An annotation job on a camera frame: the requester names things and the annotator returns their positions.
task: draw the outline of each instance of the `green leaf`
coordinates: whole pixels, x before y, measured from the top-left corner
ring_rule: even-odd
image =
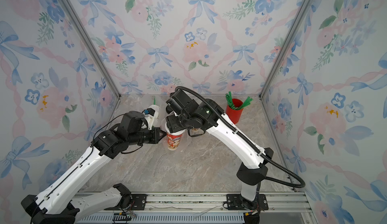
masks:
[[[192,61],[190,63],[190,66],[188,66],[188,71],[190,71],[191,69],[195,68],[196,67],[196,62],[195,61]]]
[[[322,152],[322,154],[324,154],[324,145],[325,144],[320,144],[320,141],[324,138],[324,136],[322,134],[319,134],[317,136],[317,146],[318,146],[318,149],[320,150],[320,152]]]
[[[336,16],[330,16],[328,18],[326,18],[324,20],[324,22],[322,22],[322,24],[320,25],[320,28],[319,29],[322,29],[322,28],[325,28],[325,27],[328,27],[329,25],[331,25],[333,23],[333,21],[335,21],[336,19]]]
[[[335,0],[335,4],[333,4],[333,10],[335,10],[336,14],[339,13],[343,2],[344,0]]]
[[[125,3],[126,12],[129,12],[134,7],[134,4],[135,4],[134,0],[127,0]]]
[[[65,129],[67,130],[67,132],[70,132],[70,119],[67,115],[64,115],[62,117],[62,124],[65,127]]]
[[[311,136],[314,136],[317,134],[317,130],[315,127],[313,126],[310,126],[310,127],[307,127],[304,129],[304,132],[306,132],[307,134],[311,135]]]
[[[71,105],[71,108],[72,109],[70,110],[68,107],[66,107],[65,111],[67,113],[71,113],[71,112],[75,111],[75,109],[77,109],[77,105]]]

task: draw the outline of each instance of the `blue bow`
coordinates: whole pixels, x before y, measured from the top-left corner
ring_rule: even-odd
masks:
[[[138,94],[142,94],[142,91],[136,88],[136,87],[138,87],[138,82],[137,81],[131,81],[131,82],[123,82],[123,81],[121,81],[120,85],[123,86],[123,87],[128,87],[128,92],[126,92],[125,94],[131,93],[132,90],[136,91]]]
[[[19,76],[19,73],[17,72],[17,67],[19,66],[19,60],[17,59],[16,55],[11,50],[4,47],[2,43],[4,43],[10,49],[16,51],[17,53],[20,53],[28,58],[39,60],[38,57],[31,54],[32,51],[34,51],[34,47],[19,47],[19,46],[15,46],[10,43],[7,43],[9,41],[16,41],[16,40],[19,40],[19,37],[17,36],[16,32],[11,27],[11,25],[9,25],[7,22],[1,21],[0,22],[0,50],[9,59],[9,61],[11,61],[11,63],[15,67],[14,70],[12,71],[12,84],[14,86],[16,85],[17,81],[19,81],[20,83],[23,83]]]
[[[191,4],[191,5],[194,5],[194,4],[197,4],[197,10],[196,10],[196,16],[191,18],[188,22],[187,22],[187,25],[188,24],[193,24],[193,22],[195,21],[196,18],[200,17],[201,14],[202,14],[202,11],[203,11],[203,8],[202,8],[202,3],[201,2],[206,2],[206,3],[209,3],[211,5],[214,5],[215,3],[215,0],[188,0],[188,3]],[[207,14],[207,17],[211,20],[212,23],[215,23],[214,22],[214,17],[217,16],[216,13],[214,13],[213,11],[211,11],[207,4],[203,3],[203,7],[204,7],[204,11],[206,12]]]
[[[74,62],[74,66],[73,66],[74,70],[76,72],[79,72],[79,70],[82,69],[83,73],[85,74],[85,87],[89,86],[89,83],[87,82],[87,70],[86,70],[86,68],[88,68],[91,71],[95,71],[95,69],[93,68],[94,64],[88,65],[85,63],[86,61],[87,61],[86,54],[85,54],[85,52],[81,51],[79,54],[78,60]]]
[[[211,83],[209,83],[209,82],[204,83],[204,84],[192,84],[192,88],[197,89],[197,92],[198,92],[199,94],[202,92],[202,90],[203,90],[206,94],[211,94],[210,91],[206,90],[206,89],[210,89],[210,86],[211,86]]]
[[[255,50],[255,47],[256,47],[256,44],[255,43],[252,43],[252,44],[249,44],[247,46],[241,46],[241,45],[237,45],[237,46],[234,46],[233,47],[233,52],[234,53],[238,53],[239,52],[239,55],[238,55],[238,58],[235,60],[235,61],[231,61],[231,63],[229,63],[228,65],[231,65],[233,66],[235,64],[235,62],[239,61],[242,59],[243,57],[243,51],[244,51],[244,58],[246,59],[246,61],[249,63],[249,65],[251,65],[251,60],[253,60],[254,58],[253,57],[250,57],[247,52],[250,52],[250,53],[253,53],[254,50]]]
[[[99,125],[98,127],[96,127],[94,129],[94,127],[97,125],[96,121],[94,119],[91,119],[90,120],[90,125],[89,125],[89,128],[88,130],[86,131],[85,133],[85,136],[83,137],[84,140],[86,141],[89,141],[91,135],[94,135],[96,133],[96,131],[98,131],[100,128],[101,128],[101,125]]]
[[[116,23],[114,21],[114,19],[112,17],[115,16],[114,13],[111,13],[105,9],[103,9],[101,7],[101,5],[99,4],[102,4],[102,5],[106,5],[106,0],[78,0],[78,2],[81,4],[81,5],[87,5],[88,3],[90,3],[90,8],[91,8],[91,11],[93,12],[93,17],[89,19],[89,22],[87,23],[88,25],[92,25],[94,27],[94,19],[95,18],[98,18],[98,10],[97,8],[101,11],[101,13],[103,15],[105,15],[105,17],[107,17],[110,21],[112,21],[113,23]]]
[[[162,60],[167,64],[167,65],[169,65],[170,67],[172,67],[171,66],[171,62],[172,62],[172,60],[170,60],[170,59],[167,59],[166,57],[164,57],[163,55],[168,55],[169,53],[169,49],[168,49],[168,47],[167,46],[163,46],[163,47],[161,47],[161,48],[148,48],[147,50],[147,53],[148,53],[148,55],[154,55],[155,57],[156,57],[156,62],[154,62],[153,64],[151,64],[150,66],[149,66],[149,68],[153,68],[154,69],[154,67],[155,67],[155,65],[158,63],[158,62],[160,62],[160,57],[162,58]]]
[[[387,52],[380,58],[378,64],[380,67],[387,69]],[[374,83],[370,85],[367,85],[364,82],[354,82],[354,83],[351,83],[351,86],[353,86],[352,91],[357,91],[366,87],[373,90],[379,90],[387,86],[387,74],[380,77],[378,80],[376,80]],[[384,108],[383,108],[383,118],[386,118],[386,117],[387,117],[387,97],[384,100]]]
[[[294,164],[296,161],[297,163],[294,165],[293,173],[298,174],[298,169],[300,169],[300,172],[305,172],[307,170],[307,166],[304,162],[301,161],[301,158],[298,156],[298,152],[295,146],[291,149],[291,152],[293,153],[294,157],[289,159],[289,157],[285,155],[285,159],[289,160],[290,163]]]
[[[22,159],[16,159],[16,157],[19,157],[19,158],[36,157],[49,152],[49,150],[42,150],[45,146],[45,144],[42,144],[36,149],[22,154],[22,152],[26,150],[30,145],[31,145],[31,142],[26,137],[19,136],[15,138],[15,140],[12,143],[12,151],[7,154],[5,159],[0,161],[0,173],[1,173],[0,178],[4,178],[7,176],[7,174],[11,170],[12,164],[25,172],[25,175],[22,180],[22,186],[24,190],[26,189],[27,184],[32,184],[27,174],[29,170],[29,163]]]
[[[309,83],[309,82],[307,82],[307,80],[305,80],[305,76],[304,76],[304,74],[303,73],[299,73],[298,74],[298,76],[297,76],[297,81],[300,83],[299,85],[298,85],[298,87],[295,89],[295,90],[293,90],[293,89],[288,89],[288,94],[290,94],[290,93],[292,93],[292,92],[294,92],[294,93],[298,93],[299,91],[301,91],[300,92],[300,97],[298,98],[298,108],[300,108],[300,103],[302,104],[302,105],[304,105],[304,91],[305,91],[305,94],[306,95],[308,95],[309,93],[311,93],[312,92],[312,90],[313,90],[313,84],[312,83]]]

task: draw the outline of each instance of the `red paper cup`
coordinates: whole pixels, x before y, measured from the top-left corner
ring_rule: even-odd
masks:
[[[233,98],[233,103],[234,103],[235,107],[240,107],[243,104],[243,102],[241,100],[235,99],[235,98]],[[226,114],[228,115],[228,117],[230,118],[230,120],[234,124],[237,124],[239,122],[239,119],[240,119],[240,117],[242,115],[242,111],[243,111],[243,109],[241,109],[241,110],[233,110],[228,105],[227,105],[227,108],[226,108]]]

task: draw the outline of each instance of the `gray marble surface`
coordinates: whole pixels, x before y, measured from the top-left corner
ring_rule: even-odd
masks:
[[[243,110],[237,126],[256,144],[271,147],[274,150],[273,160],[281,163],[258,96],[252,97],[254,101]],[[226,109],[224,96],[209,98]],[[244,101],[247,96],[238,98]],[[115,115],[130,110],[135,109],[123,100]],[[114,184],[123,183],[133,192],[239,192],[241,182],[236,172],[240,163],[240,159],[225,144],[206,133],[192,138],[183,151],[168,150],[163,144],[145,144],[132,154],[119,154],[86,183],[83,191],[101,192]],[[270,164],[267,167],[267,176],[289,181],[279,169]],[[289,192],[291,188],[264,180],[261,191]]]

